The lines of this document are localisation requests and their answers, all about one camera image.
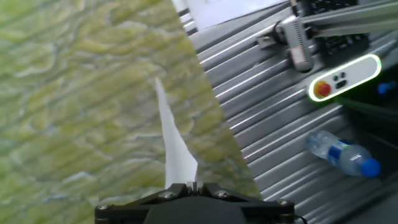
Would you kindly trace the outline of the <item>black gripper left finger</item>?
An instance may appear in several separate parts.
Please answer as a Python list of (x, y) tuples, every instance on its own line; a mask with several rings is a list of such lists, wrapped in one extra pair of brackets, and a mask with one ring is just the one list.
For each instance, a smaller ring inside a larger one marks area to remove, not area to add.
[(172, 184), (169, 188), (125, 205), (101, 205), (95, 208), (95, 224), (122, 223), (132, 219), (144, 221), (150, 209), (165, 202), (193, 195), (193, 187)]

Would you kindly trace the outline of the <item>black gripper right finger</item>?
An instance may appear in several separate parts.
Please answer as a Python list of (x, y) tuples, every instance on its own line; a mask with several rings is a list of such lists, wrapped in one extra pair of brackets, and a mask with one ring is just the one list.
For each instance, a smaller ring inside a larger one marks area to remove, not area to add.
[(295, 223), (294, 203), (286, 200), (265, 202), (215, 183), (198, 187), (197, 195), (208, 200), (199, 203), (200, 216), (214, 223)]

